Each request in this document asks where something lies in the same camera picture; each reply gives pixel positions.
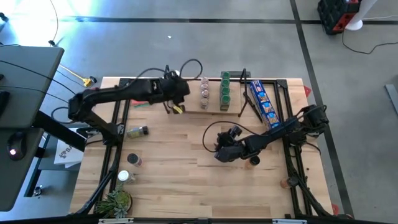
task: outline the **small bottle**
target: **small bottle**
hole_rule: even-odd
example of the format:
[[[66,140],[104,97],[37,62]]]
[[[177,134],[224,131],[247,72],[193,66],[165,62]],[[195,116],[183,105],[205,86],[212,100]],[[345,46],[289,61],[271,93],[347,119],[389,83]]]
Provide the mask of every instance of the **small bottle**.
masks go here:
[[[229,88],[229,80],[227,80],[227,79],[222,79],[222,81],[221,81],[221,86],[222,86],[222,87],[228,87],[228,88]]]
[[[202,98],[202,99],[200,100],[200,108],[206,110],[208,107],[209,107],[209,100],[206,99],[206,98]]]
[[[209,90],[209,84],[202,84],[202,85],[200,85],[200,89],[201,89],[202,91],[204,91],[204,90]]]
[[[220,111],[228,111],[230,101],[231,97],[228,95],[222,95],[220,99]]]
[[[209,93],[208,90],[203,90],[203,91],[201,92],[201,97],[202,97],[202,98],[208,99],[209,96],[210,96],[210,93]]]
[[[136,166],[136,167],[140,167],[142,166],[142,159],[141,157],[139,157],[137,154],[135,153],[131,153],[130,155],[127,156],[127,161],[129,163],[131,163],[132,165]]]
[[[258,164],[260,164],[260,157],[258,156],[253,156],[250,159],[246,159],[246,163],[245,163],[245,168],[246,169],[253,169],[255,168]]]
[[[134,175],[130,174],[127,170],[120,171],[118,174],[118,179],[124,184],[131,184],[136,180]]]
[[[145,136],[149,134],[149,130],[147,126],[133,128],[130,131],[127,131],[127,137],[129,138],[138,138],[141,136]]]
[[[208,78],[203,77],[203,78],[201,79],[201,84],[208,84],[208,83],[209,83],[209,79],[208,79]]]
[[[223,72],[223,74],[221,75],[221,78],[229,80],[231,78],[231,74],[229,74],[229,72]]]
[[[284,189],[295,187],[297,184],[299,184],[299,180],[296,177],[288,177],[280,181],[280,186]]]
[[[220,96],[222,96],[222,95],[229,95],[229,88],[228,87],[225,87],[225,86],[221,87],[221,95]]]

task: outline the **green lid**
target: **green lid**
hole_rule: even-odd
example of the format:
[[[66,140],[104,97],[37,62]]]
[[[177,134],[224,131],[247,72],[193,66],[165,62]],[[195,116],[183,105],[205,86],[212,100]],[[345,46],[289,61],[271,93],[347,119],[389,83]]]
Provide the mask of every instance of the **green lid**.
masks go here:
[[[222,80],[221,81],[221,86],[225,86],[225,87],[228,87],[229,86],[229,80]]]
[[[224,86],[224,87],[221,89],[221,94],[222,94],[222,95],[228,95],[228,94],[229,94],[229,88],[226,87],[226,86]]]
[[[229,103],[231,101],[231,97],[229,97],[228,95],[223,95],[221,97],[221,102],[222,103]]]
[[[229,74],[229,72],[224,72],[222,78],[227,78],[229,79],[231,77],[231,75]]]

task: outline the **black desk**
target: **black desk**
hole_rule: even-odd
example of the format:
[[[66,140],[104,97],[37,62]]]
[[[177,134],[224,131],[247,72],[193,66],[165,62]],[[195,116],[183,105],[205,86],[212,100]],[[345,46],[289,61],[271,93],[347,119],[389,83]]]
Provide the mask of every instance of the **black desk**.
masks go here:
[[[0,60],[13,63],[53,78],[64,50],[58,47],[0,47]],[[0,211],[12,208],[25,179],[26,173],[37,151],[43,131],[84,150],[85,139],[39,111],[44,93],[5,86],[23,86],[47,92],[51,80],[13,65],[0,62],[0,90],[10,92],[9,103],[0,117]],[[41,131],[28,132],[28,149],[25,158],[13,162],[7,155],[6,143],[9,136],[21,129]]]

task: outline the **desk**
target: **desk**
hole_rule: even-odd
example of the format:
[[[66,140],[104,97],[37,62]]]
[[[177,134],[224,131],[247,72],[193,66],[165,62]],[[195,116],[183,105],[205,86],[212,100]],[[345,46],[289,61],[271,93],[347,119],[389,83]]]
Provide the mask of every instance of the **desk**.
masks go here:
[[[0,116],[0,179],[12,179],[0,188],[0,198],[2,199],[0,211],[10,210],[14,205],[35,156],[43,129],[76,148],[84,149],[85,140],[81,136],[39,111],[45,92],[51,84],[50,79],[54,77],[63,52],[64,50],[59,47],[2,46],[0,48],[1,61],[30,69],[44,76],[41,77],[23,68],[0,62],[0,74],[4,75],[0,82],[0,90],[10,93],[6,109]],[[7,86],[26,87],[34,90]],[[28,130],[27,154],[20,161],[11,161],[6,151],[9,136],[18,130],[27,130],[32,126],[41,132]]]
[[[119,79],[104,77],[101,87],[115,86]],[[303,83],[301,79],[287,79],[287,83],[295,114],[308,105]],[[273,89],[266,86],[266,91],[273,102]],[[282,107],[286,118],[285,105]],[[110,122],[113,108],[114,103],[105,103],[97,105],[95,112]],[[273,142],[260,153],[261,163],[254,170],[243,169],[242,160],[224,164],[201,145],[205,128],[219,120],[237,122],[257,133],[266,131],[250,107],[245,109],[241,118],[234,115],[167,114],[162,104],[131,107],[127,129],[148,125],[149,135],[137,139],[124,138],[119,170],[127,169],[137,178],[134,184],[124,186],[134,200],[129,217],[280,218],[286,213],[294,214],[290,191],[279,185],[279,181],[287,176],[282,141]],[[216,142],[216,134],[230,127],[232,124],[214,125],[206,134],[206,145],[211,147]],[[308,141],[316,144],[314,139]],[[302,149],[308,186],[325,210],[332,213],[320,155],[311,146]],[[86,148],[71,212],[77,211],[97,187],[104,151],[105,146],[101,143]],[[126,158],[130,153],[140,155],[144,167],[128,164]],[[297,189],[300,208],[304,211],[302,194]]]

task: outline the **white paper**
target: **white paper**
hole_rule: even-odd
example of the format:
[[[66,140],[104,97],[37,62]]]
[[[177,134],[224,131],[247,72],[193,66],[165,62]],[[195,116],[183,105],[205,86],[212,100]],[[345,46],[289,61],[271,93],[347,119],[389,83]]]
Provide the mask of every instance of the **white paper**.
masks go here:
[[[79,164],[80,162],[71,162],[71,163],[67,163],[67,164],[65,164],[65,168],[67,169],[67,168],[69,168],[69,167],[71,167],[71,166],[74,166],[74,165],[76,165],[76,164]]]
[[[70,128],[70,130],[76,132],[77,128]],[[81,162],[82,159],[83,152],[58,140],[54,164],[65,164],[65,168],[68,168]]]

